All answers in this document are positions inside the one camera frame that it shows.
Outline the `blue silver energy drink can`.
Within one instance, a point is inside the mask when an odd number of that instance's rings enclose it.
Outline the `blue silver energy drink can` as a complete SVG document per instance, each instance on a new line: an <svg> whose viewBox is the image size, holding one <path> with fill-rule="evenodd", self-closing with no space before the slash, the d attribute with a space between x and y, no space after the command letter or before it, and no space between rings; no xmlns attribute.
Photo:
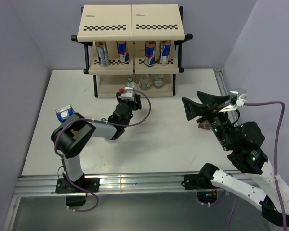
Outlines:
<svg viewBox="0 0 289 231"><path fill-rule="evenodd" d="M167 65L169 62L169 54L171 50L171 42L168 40L159 43L159 64Z"/></svg>
<svg viewBox="0 0 289 231"><path fill-rule="evenodd" d="M146 41L144 51L144 64L147 67L152 67L155 64L156 42Z"/></svg>

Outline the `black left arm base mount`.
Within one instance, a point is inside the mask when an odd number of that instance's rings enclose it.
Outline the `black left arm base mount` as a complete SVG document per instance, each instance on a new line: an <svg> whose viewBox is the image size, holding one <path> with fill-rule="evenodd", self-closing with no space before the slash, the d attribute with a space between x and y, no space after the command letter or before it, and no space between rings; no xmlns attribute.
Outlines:
<svg viewBox="0 0 289 231"><path fill-rule="evenodd" d="M64 194L66 196L66 205L78 208L84 206L89 192L97 193L99 191L99 186L99 178L84 178L80 186L75 187L64 177L57 180L55 194Z"/></svg>

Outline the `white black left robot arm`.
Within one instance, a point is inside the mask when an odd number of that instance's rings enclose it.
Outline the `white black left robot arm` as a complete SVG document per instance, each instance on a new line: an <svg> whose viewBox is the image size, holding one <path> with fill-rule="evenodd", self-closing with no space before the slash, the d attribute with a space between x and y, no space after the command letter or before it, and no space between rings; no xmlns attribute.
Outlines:
<svg viewBox="0 0 289 231"><path fill-rule="evenodd" d="M90 138L98 137L109 140L118 139L125 128L130 125L133 111L140 110L141 97L134 93L133 99L125 99L121 93L116 93L118 104L106 122L89 121L80 113L75 112L65 120L52 134L51 140L56 145L65 170L67 187L73 192L79 192L85 184L85 174L80 164L80 152Z"/></svg>

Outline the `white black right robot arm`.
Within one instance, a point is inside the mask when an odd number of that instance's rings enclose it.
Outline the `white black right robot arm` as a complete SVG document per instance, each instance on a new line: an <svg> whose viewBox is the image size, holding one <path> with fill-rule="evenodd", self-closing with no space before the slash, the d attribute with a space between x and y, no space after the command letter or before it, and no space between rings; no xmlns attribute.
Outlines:
<svg viewBox="0 0 289 231"><path fill-rule="evenodd" d="M187 120L207 122L228 160L241 173L255 182L251 186L232 177L217 166L206 163L197 174L187 174L182 182L187 190L222 188L244 199L272 224L289 227L289 186L277 173L277 164L271 163L261 149L265 137L255 122L241 125L230 122L228 112L247 104L245 90L232 91L227 96L197 92L199 102L182 97Z"/></svg>

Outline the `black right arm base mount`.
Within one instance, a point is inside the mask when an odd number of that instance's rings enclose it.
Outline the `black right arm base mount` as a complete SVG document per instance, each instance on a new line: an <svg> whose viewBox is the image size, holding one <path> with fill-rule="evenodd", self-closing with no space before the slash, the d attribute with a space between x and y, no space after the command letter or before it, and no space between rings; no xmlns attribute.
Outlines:
<svg viewBox="0 0 289 231"><path fill-rule="evenodd" d="M201 203L214 204L226 196L225 190L219 190L211 181L199 174L185 174L181 186L186 190L195 190Z"/></svg>

